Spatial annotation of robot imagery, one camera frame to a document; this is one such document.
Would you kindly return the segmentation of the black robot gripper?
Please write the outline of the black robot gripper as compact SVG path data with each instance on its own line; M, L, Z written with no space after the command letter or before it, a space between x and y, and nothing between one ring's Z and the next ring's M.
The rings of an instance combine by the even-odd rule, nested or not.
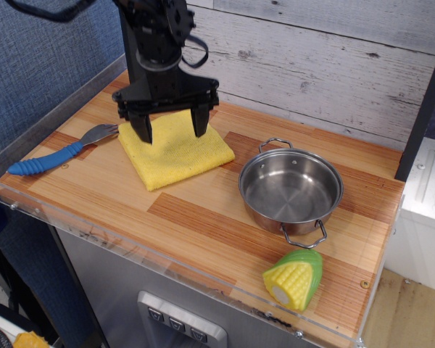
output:
M213 78L191 75L174 67L167 71L141 70L130 85L113 93L121 118L129 120L137 136L152 144L149 116L161 112L191 109L196 137L207 131L210 109L219 104L219 83Z

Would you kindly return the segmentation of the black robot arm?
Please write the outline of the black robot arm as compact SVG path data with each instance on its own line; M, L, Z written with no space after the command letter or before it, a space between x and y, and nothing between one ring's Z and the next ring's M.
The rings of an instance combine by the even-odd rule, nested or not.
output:
M219 83L179 66L185 61L186 41L207 48L191 35L194 13L185 1L116 1L116 5L130 81L112 95L119 116L130 122L143 142L151 143L151 114L188 109L195 135L203 136L210 111L219 103Z

